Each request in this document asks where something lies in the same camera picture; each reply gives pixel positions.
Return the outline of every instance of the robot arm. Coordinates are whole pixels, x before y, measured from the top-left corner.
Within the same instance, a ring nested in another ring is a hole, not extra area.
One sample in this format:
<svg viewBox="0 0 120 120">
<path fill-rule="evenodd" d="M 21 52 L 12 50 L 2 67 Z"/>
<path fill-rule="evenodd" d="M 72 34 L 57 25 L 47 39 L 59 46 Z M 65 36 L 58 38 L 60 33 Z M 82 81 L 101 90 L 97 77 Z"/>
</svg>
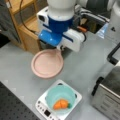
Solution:
<svg viewBox="0 0 120 120">
<path fill-rule="evenodd" d="M 48 8 L 37 16 L 41 32 L 39 38 L 54 47 L 68 47 L 78 52 L 84 41 L 84 35 L 70 29 L 73 22 L 75 4 L 88 10 L 110 10 L 115 0 L 47 0 Z"/>
<path fill-rule="evenodd" d="M 115 0 L 77 0 L 77 3 L 90 11 L 99 12 L 102 9 L 110 11 Z"/>
</svg>

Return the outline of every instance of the gray table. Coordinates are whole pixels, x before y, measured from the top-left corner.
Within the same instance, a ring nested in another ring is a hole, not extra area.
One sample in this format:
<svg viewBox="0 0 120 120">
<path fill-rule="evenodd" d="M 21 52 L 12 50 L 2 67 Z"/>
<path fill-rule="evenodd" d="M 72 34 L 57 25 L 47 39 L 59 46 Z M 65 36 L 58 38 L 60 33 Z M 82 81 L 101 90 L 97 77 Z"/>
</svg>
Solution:
<svg viewBox="0 0 120 120">
<path fill-rule="evenodd" d="M 33 55 L 11 43 L 0 49 L 0 80 L 20 98 L 39 118 L 44 118 L 35 109 L 36 100 L 56 80 L 62 79 L 83 95 L 79 111 L 72 120 L 108 120 L 91 106 L 91 92 L 98 77 L 105 77 L 114 67 L 107 62 L 108 53 L 115 44 L 89 33 L 79 53 L 63 53 L 64 68 L 52 80 L 43 80 L 33 74 Z"/>
</svg>

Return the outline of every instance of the orange object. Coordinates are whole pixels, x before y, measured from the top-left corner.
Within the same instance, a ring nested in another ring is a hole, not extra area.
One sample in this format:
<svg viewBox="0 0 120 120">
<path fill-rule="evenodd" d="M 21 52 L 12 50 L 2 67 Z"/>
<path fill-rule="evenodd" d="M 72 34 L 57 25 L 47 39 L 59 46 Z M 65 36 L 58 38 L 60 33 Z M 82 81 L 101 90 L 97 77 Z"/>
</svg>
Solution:
<svg viewBox="0 0 120 120">
<path fill-rule="evenodd" d="M 78 26 L 77 28 L 79 28 L 82 32 L 86 33 L 87 32 L 87 29 L 83 28 L 83 27 L 80 27 Z"/>
<path fill-rule="evenodd" d="M 55 103 L 55 105 L 53 106 L 53 109 L 54 110 L 66 109 L 68 108 L 68 106 L 69 106 L 69 103 L 67 100 L 60 99 L 59 101 Z"/>
</svg>

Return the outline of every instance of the pink bowl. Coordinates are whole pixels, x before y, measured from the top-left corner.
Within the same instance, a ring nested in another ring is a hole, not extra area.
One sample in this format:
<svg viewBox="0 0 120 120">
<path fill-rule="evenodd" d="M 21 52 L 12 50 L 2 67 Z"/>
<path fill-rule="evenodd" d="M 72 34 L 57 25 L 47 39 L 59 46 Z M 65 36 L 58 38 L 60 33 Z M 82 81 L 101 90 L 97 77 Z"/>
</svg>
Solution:
<svg viewBox="0 0 120 120">
<path fill-rule="evenodd" d="M 35 55 L 31 67 L 38 77 L 52 78 L 60 73 L 63 64 L 63 58 L 59 50 L 43 50 Z"/>
</svg>

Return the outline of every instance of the wire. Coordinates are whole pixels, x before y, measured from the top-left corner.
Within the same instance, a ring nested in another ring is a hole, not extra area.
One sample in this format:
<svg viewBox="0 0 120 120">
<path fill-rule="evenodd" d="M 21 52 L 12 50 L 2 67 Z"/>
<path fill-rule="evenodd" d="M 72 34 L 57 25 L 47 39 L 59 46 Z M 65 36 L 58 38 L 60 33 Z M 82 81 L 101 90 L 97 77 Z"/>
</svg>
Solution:
<svg viewBox="0 0 120 120">
<path fill-rule="evenodd" d="M 23 18 L 22 18 L 22 3 L 23 3 L 23 0 L 21 0 L 21 2 L 20 2 L 20 8 L 19 8 L 19 10 L 20 10 L 20 19 L 21 19 L 21 22 L 22 22 L 22 24 L 24 25 L 24 27 L 25 27 L 27 30 L 29 30 L 30 32 L 36 34 L 36 33 L 37 33 L 36 31 L 29 29 L 29 28 L 25 25 L 25 23 L 24 23 L 24 20 L 23 20 Z"/>
</svg>

